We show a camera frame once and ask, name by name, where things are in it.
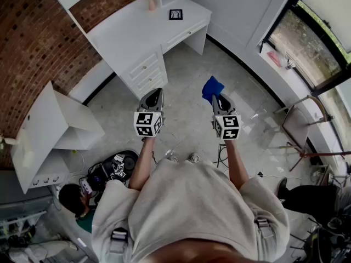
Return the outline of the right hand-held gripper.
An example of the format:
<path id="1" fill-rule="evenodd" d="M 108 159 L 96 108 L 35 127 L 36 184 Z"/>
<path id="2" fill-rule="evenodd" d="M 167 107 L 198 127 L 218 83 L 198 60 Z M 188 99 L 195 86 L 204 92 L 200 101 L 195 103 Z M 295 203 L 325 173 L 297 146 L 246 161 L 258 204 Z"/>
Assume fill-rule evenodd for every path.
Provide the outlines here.
<path id="1" fill-rule="evenodd" d="M 242 126 L 234 102 L 228 96 L 220 93 L 212 95 L 213 129 L 221 140 L 236 140 Z"/>

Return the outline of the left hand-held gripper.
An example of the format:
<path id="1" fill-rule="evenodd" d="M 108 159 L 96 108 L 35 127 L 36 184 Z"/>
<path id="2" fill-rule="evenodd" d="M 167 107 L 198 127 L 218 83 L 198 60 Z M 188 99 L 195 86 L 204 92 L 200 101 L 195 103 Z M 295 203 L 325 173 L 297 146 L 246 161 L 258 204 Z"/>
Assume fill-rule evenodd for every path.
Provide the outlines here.
<path id="1" fill-rule="evenodd" d="M 164 91 L 156 88 L 142 97 L 134 113 L 134 129 L 139 137 L 155 137 L 164 122 Z"/>

